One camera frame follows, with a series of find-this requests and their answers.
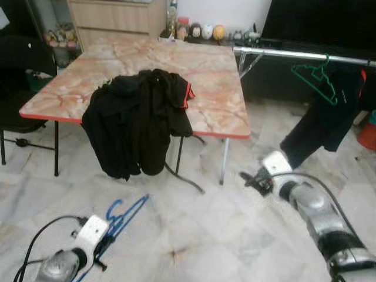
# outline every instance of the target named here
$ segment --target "marble floor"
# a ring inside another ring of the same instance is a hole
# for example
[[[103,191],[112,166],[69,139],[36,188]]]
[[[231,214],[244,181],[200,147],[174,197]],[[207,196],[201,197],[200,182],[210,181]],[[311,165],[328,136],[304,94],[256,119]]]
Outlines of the marble floor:
[[[53,176],[52,152],[6,143],[7,165],[0,166],[1,281],[13,281],[31,238],[49,220],[64,214],[104,217],[114,200],[123,199],[121,208],[126,210],[146,193],[150,200],[102,257],[107,271],[93,268],[84,281],[330,281],[295,211],[287,203],[245,189],[238,176],[242,170],[258,170],[259,160],[278,149],[304,107],[252,98],[247,108],[252,137],[231,141],[224,186],[219,185],[223,141],[184,141],[180,171],[201,185],[205,195],[167,171],[128,182],[109,178],[78,125],[61,124],[59,177]],[[53,123],[47,125],[27,138],[52,145]],[[349,132],[337,153],[319,150],[300,170],[330,187],[376,254],[376,154],[357,143],[356,130]],[[170,164],[178,145],[174,139],[167,155]],[[67,220],[47,229],[31,258],[68,247],[76,228]],[[37,269],[28,268],[24,281],[33,281]]]

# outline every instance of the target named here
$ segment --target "orange bucket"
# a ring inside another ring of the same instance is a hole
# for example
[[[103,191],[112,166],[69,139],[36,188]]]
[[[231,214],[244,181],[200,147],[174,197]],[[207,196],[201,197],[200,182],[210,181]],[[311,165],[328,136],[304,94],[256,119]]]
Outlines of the orange bucket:
[[[376,151],[376,125],[367,123],[358,135],[358,142],[367,149]]]

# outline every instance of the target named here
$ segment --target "red lining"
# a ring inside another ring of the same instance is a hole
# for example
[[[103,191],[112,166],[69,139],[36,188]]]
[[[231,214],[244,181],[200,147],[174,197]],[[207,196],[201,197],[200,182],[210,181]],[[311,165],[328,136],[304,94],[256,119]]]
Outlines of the red lining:
[[[186,96],[184,97],[184,103],[183,103],[183,106],[182,106],[181,108],[184,108],[184,109],[187,109],[187,108],[188,108],[187,99],[188,99],[188,94],[189,94],[189,92],[191,91],[191,90],[190,90],[191,85],[192,85],[192,84],[190,84],[190,83],[188,83],[188,85],[187,85]]]
[[[29,115],[24,113],[19,113],[25,119],[42,119],[42,120],[53,120],[56,122],[71,122],[71,123],[82,123],[81,119],[72,119],[72,118],[65,118],[65,117],[56,117],[56,116],[39,116],[39,115]]]
[[[193,94],[192,89],[189,90],[189,97],[190,97],[191,99],[193,99],[194,97],[196,97],[196,96]]]
[[[365,82],[367,81],[367,73],[365,72],[365,70],[363,70],[363,69],[360,70],[360,74],[362,75],[364,82],[363,82],[362,88],[359,91],[359,98],[362,96],[362,90],[363,90],[363,87],[365,85]]]
[[[199,131],[194,131],[193,135],[210,136],[210,137],[217,137],[217,138],[231,138],[231,139],[249,139],[249,137],[251,136],[251,134],[233,135],[233,134],[224,134],[224,133],[215,133],[215,132],[199,132]]]

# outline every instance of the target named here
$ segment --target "chair leg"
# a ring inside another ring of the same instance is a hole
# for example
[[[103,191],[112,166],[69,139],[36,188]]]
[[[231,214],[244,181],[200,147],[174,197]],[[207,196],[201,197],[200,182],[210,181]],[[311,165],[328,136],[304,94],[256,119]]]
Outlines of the chair leg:
[[[59,122],[55,122],[55,176],[59,176]]]
[[[0,150],[1,150],[1,164],[6,165],[5,149],[4,149],[4,131],[0,129]]]

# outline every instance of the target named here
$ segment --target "metal rail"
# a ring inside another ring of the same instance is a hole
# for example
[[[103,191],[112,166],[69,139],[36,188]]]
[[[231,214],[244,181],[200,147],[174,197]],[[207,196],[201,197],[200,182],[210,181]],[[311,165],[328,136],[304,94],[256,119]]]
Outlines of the metal rail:
[[[241,78],[247,72],[249,72],[251,68],[258,62],[258,60],[261,59],[263,56],[311,59],[311,60],[317,60],[317,61],[325,61],[328,59],[328,56],[326,54],[305,53],[305,52],[295,52],[295,51],[281,51],[281,50],[274,50],[274,49],[238,47],[238,46],[233,47],[233,52],[235,53],[235,55],[240,54],[239,75]],[[248,54],[258,55],[258,57],[254,63],[252,63],[245,71],[243,71],[244,61],[245,61],[246,55]],[[370,67],[376,68],[376,61],[371,61],[371,60],[366,60],[366,59],[357,59],[357,58],[348,58],[348,57],[329,55],[329,61],[351,63],[354,65],[370,66]]]

